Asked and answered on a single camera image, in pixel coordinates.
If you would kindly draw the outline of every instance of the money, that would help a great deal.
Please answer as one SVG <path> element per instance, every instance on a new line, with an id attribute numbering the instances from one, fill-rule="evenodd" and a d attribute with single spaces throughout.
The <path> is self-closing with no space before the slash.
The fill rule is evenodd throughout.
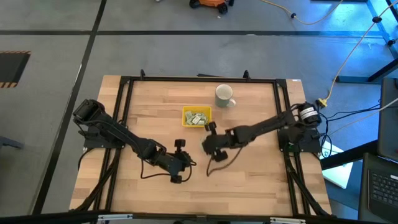
<path id="1" fill-rule="evenodd" d="M 186 111 L 185 119 L 188 125 L 205 125 L 208 123 L 208 118 L 204 113 L 192 113 L 192 111 Z"/>

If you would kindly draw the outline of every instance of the table leg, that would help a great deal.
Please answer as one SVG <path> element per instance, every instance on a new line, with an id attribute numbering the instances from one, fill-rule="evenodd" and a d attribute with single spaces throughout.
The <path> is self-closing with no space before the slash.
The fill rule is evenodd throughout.
<path id="1" fill-rule="evenodd" d="M 362 146 L 358 146 L 345 152 L 337 153 L 333 156 L 321 159 L 322 170 L 342 166 L 349 162 L 358 161 L 362 159 L 365 152 L 374 155 L 377 154 L 377 142 L 378 140 L 374 140 L 363 144 Z"/>
<path id="2" fill-rule="evenodd" d="M 340 83 L 368 83 L 368 84 L 380 84 L 381 79 L 398 68 L 398 58 L 382 67 L 375 74 L 370 77 L 351 77 L 339 75 L 336 82 Z"/>

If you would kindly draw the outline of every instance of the keyboard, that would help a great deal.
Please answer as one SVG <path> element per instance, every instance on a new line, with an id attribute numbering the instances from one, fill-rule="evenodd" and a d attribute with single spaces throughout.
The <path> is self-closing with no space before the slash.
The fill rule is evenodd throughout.
<path id="1" fill-rule="evenodd" d="M 372 199 L 398 208 L 398 178 L 371 171 L 370 187 Z"/>

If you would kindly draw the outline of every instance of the floor stripe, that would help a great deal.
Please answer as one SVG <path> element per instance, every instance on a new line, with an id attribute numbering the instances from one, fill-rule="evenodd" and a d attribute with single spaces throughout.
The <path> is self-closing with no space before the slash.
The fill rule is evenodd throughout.
<path id="1" fill-rule="evenodd" d="M 36 197 L 35 197 L 36 201 L 35 201 L 34 207 L 32 209 L 33 215 L 37 215 L 42 212 L 42 209 L 43 209 L 43 206 L 45 203 L 45 198 L 49 191 L 51 180 L 52 180 L 53 174 L 55 172 L 55 168 L 57 166 L 58 158 L 61 153 L 62 144 L 63 144 L 63 141 L 65 140 L 65 135 L 67 133 L 69 122 L 72 117 L 73 108 L 75 107 L 75 102 L 76 102 L 76 99 L 77 99 L 77 96 L 79 93 L 81 82 L 83 80 L 83 77 L 84 77 L 84 74 L 86 71 L 88 59 L 90 58 L 91 50 L 93 49 L 96 32 L 98 30 L 98 27 L 100 26 L 101 18 L 104 13 L 106 1 L 107 0 L 102 0 L 101 4 L 99 6 L 98 13 L 97 13 L 95 23 L 93 26 L 93 30 L 90 35 L 90 38 L 88 39 L 87 47 L 86 47 L 85 53 L 83 55 L 83 60 L 81 61 L 80 69 L 78 71 L 75 84 L 73 85 L 72 92 L 70 93 L 67 107 L 62 116 L 62 120 L 61 120 L 60 126 L 58 127 L 57 134 L 55 135 L 55 140 L 53 142 L 53 145 L 52 145 L 52 148 L 50 151 L 51 156 L 49 157 L 49 159 L 47 161 L 44 176 L 42 176 L 41 181 L 40 181 L 40 183 L 41 183 L 39 185 L 40 190 L 36 194 Z"/>
<path id="2" fill-rule="evenodd" d="M 281 36 L 363 36 L 365 31 L 269 31 L 269 30 L 100 30 L 97 35 L 281 35 Z M 371 31 L 368 37 L 381 38 L 380 31 Z"/>
<path id="3" fill-rule="evenodd" d="M 91 35 L 91 30 L 0 30 L 0 35 Z"/>

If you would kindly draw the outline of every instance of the yellow cable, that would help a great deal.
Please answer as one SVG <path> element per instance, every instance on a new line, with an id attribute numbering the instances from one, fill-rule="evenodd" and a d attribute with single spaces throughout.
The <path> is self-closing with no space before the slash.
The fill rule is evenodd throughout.
<path id="1" fill-rule="evenodd" d="M 290 12 L 287 8 L 285 8 L 284 6 L 280 6 L 280 5 L 278 5 L 278 4 L 275 4 L 275 3 L 273 3 L 273 2 L 266 1 L 266 0 L 260 0 L 260 1 L 265 2 L 265 3 L 268 3 L 268 4 L 273 5 L 273 6 L 276 6 L 276 7 L 279 7 L 279 8 L 281 8 L 281 9 L 283 9 L 284 11 L 288 12 L 290 15 L 293 14 L 293 13 Z M 338 7 L 342 2 L 343 2 L 343 0 L 340 0 L 340 2 L 339 2 L 328 14 L 326 14 L 324 17 L 322 17 L 321 19 L 319 19 L 319 20 L 317 20 L 317 21 L 315 21 L 315 22 L 303 22 L 303 21 L 301 21 L 297 16 L 294 16 L 294 18 L 295 18 L 297 21 L 299 21 L 299 22 L 301 22 L 302 24 L 304 24 L 304 25 L 314 25 L 314 24 L 316 24 L 316 23 L 318 23 L 318 22 L 324 20 L 326 17 L 328 17 L 335 9 L 337 9 L 337 7 Z"/>
<path id="2" fill-rule="evenodd" d="M 381 17 L 390 7 L 392 7 L 393 5 L 397 4 L 398 0 L 394 1 L 391 5 L 389 5 L 384 11 L 382 11 L 380 13 L 380 15 L 378 17 Z M 331 84 L 330 87 L 330 91 L 328 96 L 325 99 L 318 99 L 318 101 L 324 106 L 328 106 L 327 102 L 331 96 L 331 92 L 333 91 L 333 87 L 335 85 L 336 79 L 338 77 L 338 75 L 340 74 L 340 72 L 342 71 L 342 69 L 344 68 L 344 66 L 346 65 L 348 59 L 351 57 L 351 55 L 353 54 L 354 50 L 359 46 L 359 44 L 362 42 L 362 40 L 365 38 L 365 36 L 369 33 L 369 31 L 372 29 L 372 27 L 375 25 L 375 23 L 373 22 L 373 24 L 369 27 L 369 29 L 364 33 L 364 35 L 362 36 L 362 38 L 359 40 L 359 42 L 355 45 L 355 47 L 352 49 L 352 51 L 348 54 L 346 60 L 344 61 L 344 63 L 341 65 L 341 67 L 339 68 L 337 74 L 335 75 L 335 78 L 333 79 L 333 83 Z"/>

